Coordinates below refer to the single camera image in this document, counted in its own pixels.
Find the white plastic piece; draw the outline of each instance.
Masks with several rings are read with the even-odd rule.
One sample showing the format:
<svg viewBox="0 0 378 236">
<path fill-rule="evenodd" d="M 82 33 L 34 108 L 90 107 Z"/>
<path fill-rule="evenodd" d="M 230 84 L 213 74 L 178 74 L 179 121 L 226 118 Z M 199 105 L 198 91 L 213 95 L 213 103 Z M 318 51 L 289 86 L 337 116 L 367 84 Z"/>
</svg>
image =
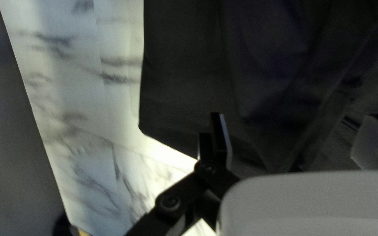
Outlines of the white plastic piece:
<svg viewBox="0 0 378 236">
<path fill-rule="evenodd" d="M 220 236 L 378 236 L 378 171 L 246 179 L 219 214 Z"/>
</svg>

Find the black clamp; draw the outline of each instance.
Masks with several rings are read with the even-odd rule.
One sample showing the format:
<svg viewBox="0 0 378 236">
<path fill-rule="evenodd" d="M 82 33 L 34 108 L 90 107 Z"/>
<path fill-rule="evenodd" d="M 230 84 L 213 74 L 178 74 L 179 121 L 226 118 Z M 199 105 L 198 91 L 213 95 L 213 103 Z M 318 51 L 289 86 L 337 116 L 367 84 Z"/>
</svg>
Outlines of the black clamp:
<svg viewBox="0 0 378 236">
<path fill-rule="evenodd" d="M 210 127 L 199 134 L 194 171 L 161 193 L 126 236 L 180 236 L 201 218 L 215 230 L 221 199 L 239 178 L 228 170 L 232 149 L 224 116 L 212 113 Z"/>
</svg>

